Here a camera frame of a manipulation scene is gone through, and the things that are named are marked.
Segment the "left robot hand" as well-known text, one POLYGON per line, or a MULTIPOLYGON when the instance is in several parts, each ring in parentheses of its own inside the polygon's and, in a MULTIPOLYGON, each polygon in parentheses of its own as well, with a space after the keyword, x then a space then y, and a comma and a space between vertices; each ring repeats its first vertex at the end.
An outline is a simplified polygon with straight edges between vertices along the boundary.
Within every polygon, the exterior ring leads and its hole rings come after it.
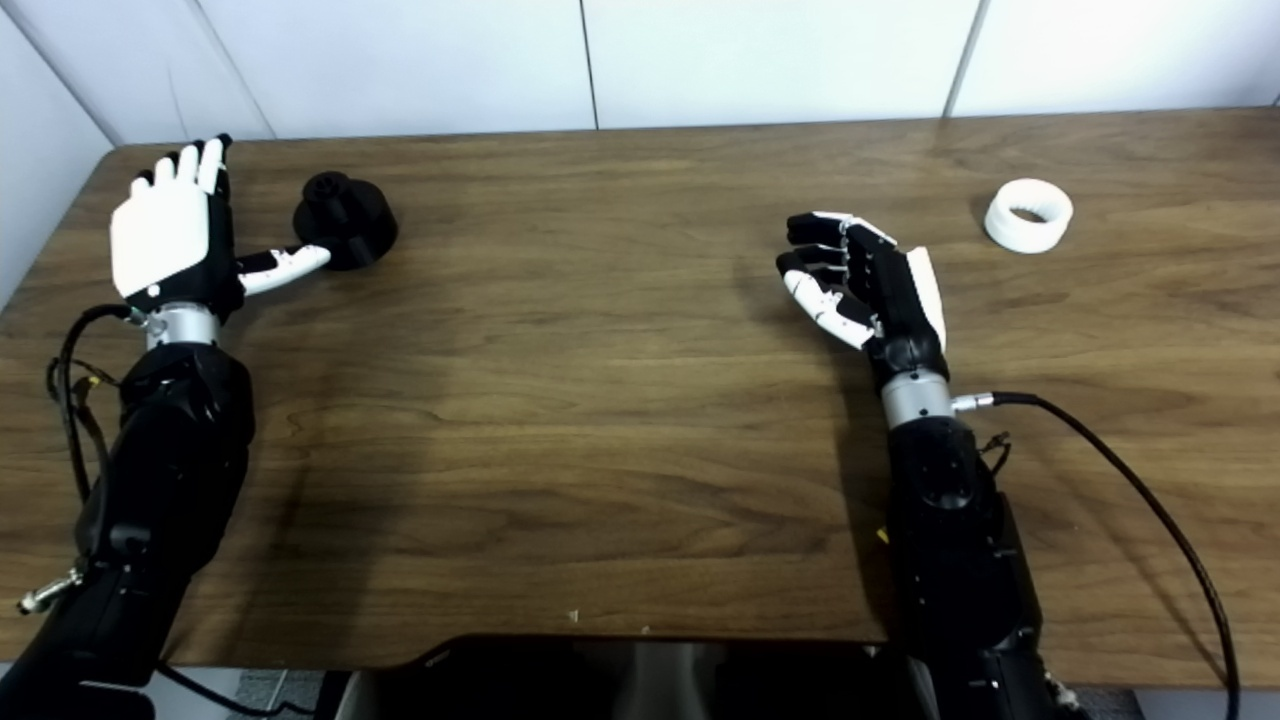
POLYGON ((165 154, 137 174, 113 211, 111 279, 133 311, 193 304, 225 322, 247 297, 330 263, 330 249, 316 243, 237 256, 227 168, 232 143, 229 135, 218 135, 165 154))

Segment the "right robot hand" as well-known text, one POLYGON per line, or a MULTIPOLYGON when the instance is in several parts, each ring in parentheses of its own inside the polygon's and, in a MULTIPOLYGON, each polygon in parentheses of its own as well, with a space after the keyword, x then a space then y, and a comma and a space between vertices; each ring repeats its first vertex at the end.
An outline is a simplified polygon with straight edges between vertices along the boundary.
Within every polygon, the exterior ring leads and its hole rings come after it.
POLYGON ((791 249, 776 259, 783 286, 826 333, 867 355, 876 383, 951 377, 940 286, 925 247, 901 250, 868 220, 808 211, 786 220, 791 249))

